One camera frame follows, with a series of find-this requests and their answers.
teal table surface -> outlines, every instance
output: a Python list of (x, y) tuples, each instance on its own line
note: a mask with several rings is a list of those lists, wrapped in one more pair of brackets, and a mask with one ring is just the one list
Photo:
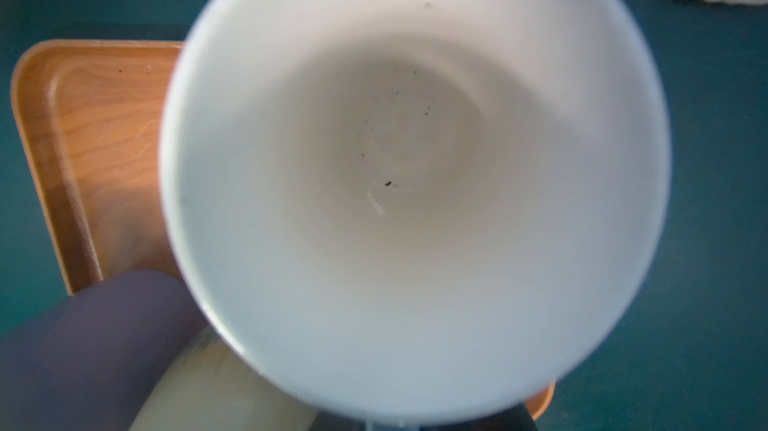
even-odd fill
[[(545, 431), (766, 429), (768, 7), (625, 1), (669, 101), (667, 225), (637, 299), (561, 380), (538, 424)], [(205, 2), (2, 0), (0, 81), (7, 90), (15, 61), (44, 39), (182, 39)], [(7, 97), (0, 101), (0, 257), (0, 333), (64, 299)]]

dark object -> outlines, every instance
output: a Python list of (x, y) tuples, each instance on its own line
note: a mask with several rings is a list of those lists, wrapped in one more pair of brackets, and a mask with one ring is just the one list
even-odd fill
[[(339, 417), (330, 413), (320, 413), (310, 427), (310, 431), (364, 431), (366, 425), (360, 421)], [(381, 426), (381, 429), (397, 429)], [(426, 426), (419, 431), (537, 431), (531, 414), (524, 403), (502, 411), (493, 416), (467, 421), (466, 423), (445, 426)]]
[(204, 324), (159, 271), (80, 291), (0, 338), (0, 429), (125, 431)]

mug rim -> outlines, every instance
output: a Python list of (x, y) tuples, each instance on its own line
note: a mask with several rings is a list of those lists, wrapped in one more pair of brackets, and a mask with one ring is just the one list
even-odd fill
[[(159, 172), (160, 172), (160, 197), (163, 208), (165, 222), (168, 228), (168, 236), (171, 246), (174, 249), (174, 255), (177, 257), (180, 271), (184, 276), (187, 286), (190, 288), (200, 309), (205, 314), (221, 338), (246, 362), (250, 367), (256, 369), (264, 377), (268, 378), (273, 384), (285, 390), (289, 394), (296, 396), (312, 405), (330, 409), (334, 412), (348, 414), (350, 416), (361, 417), (359, 409), (345, 409), (340, 403), (327, 400), (323, 397), (313, 396), (302, 389), (296, 389), (288, 385), (281, 377), (270, 374), (269, 369), (263, 369), (259, 366), (254, 356), (253, 349), (250, 352), (230, 331), (227, 323), (219, 316), (216, 309), (210, 304), (210, 297), (205, 284), (200, 279), (204, 273), (197, 270), (195, 259), (190, 253), (190, 244), (187, 242), (187, 236), (181, 224), (181, 215), (184, 213), (179, 205), (180, 188), (178, 186), (178, 150), (180, 149), (180, 124), (183, 121), (184, 96), (187, 94), (187, 82), (191, 80), (195, 73), (196, 62), (199, 56), (207, 49), (207, 36), (213, 30), (220, 26), (219, 17), (228, 9), (233, 0), (209, 0), (203, 11), (196, 19), (190, 30), (185, 46), (177, 61), (173, 76), (168, 88), (168, 94), (165, 101), (163, 119), (160, 129), (160, 152), (159, 152)], [(614, 329), (618, 320), (624, 315), (627, 308), (634, 300), (640, 284), (643, 282), (650, 264), (654, 258), (655, 252), (664, 229), (664, 223), (667, 216), (667, 205), (670, 195), (671, 172), (672, 172), (672, 146), (670, 137), (670, 122), (667, 114), (667, 102), (664, 95), (664, 87), (658, 69), (654, 63), (653, 55), (648, 46), (640, 26), (630, 13), (623, 0), (607, 0), (610, 3), (608, 10), (609, 17), (621, 24), (621, 32), (626, 33), (628, 40), (628, 51), (632, 56), (631, 66), (638, 70), (643, 77), (643, 88), (648, 93), (652, 105), (648, 106), (648, 112), (654, 114), (654, 131), (658, 133), (660, 148), (658, 152), (658, 163), (655, 163), (659, 169), (661, 178), (656, 186), (657, 194), (652, 202), (654, 218), (649, 220), (649, 228), (653, 229), (654, 238), (648, 243), (648, 248), (644, 250), (644, 259), (642, 261), (642, 272), (634, 276), (628, 289), (631, 289), (627, 299), (617, 299), (617, 308), (614, 309), (614, 319), (611, 326), (603, 333), (599, 340), (596, 340), (586, 353), (580, 353), (578, 356), (569, 355), (567, 359), (562, 359), (561, 363), (555, 363), (551, 369), (542, 371), (543, 382), (549, 382), (554, 378), (560, 379), (563, 375), (569, 373), (573, 368), (580, 364), (589, 354), (591, 354)], [(535, 393), (540, 388), (540, 383), (536, 383), (528, 390), (528, 394)], [(498, 397), (494, 403), (487, 403), (485, 407), (477, 409), (455, 409), (450, 413), (438, 413), (435, 415), (419, 415), (415, 421), (419, 424), (439, 424), (455, 422), (464, 419), (481, 417), (497, 412), (508, 407), (510, 400), (506, 397)], [(375, 419), (382, 423), (402, 424), (399, 417), (392, 416), (366, 416), (368, 419)]]

white mug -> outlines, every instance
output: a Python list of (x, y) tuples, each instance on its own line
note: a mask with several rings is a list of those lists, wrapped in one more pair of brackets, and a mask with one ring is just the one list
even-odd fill
[(620, 0), (211, 0), (160, 179), (184, 278), (250, 366), (445, 423), (610, 332), (658, 242), (669, 126)]

wood grain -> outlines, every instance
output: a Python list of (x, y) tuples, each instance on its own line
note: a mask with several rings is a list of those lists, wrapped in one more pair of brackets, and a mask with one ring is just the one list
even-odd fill
[(158, 132), (181, 45), (49, 41), (16, 64), (14, 115), (70, 293), (138, 267), (179, 276)]

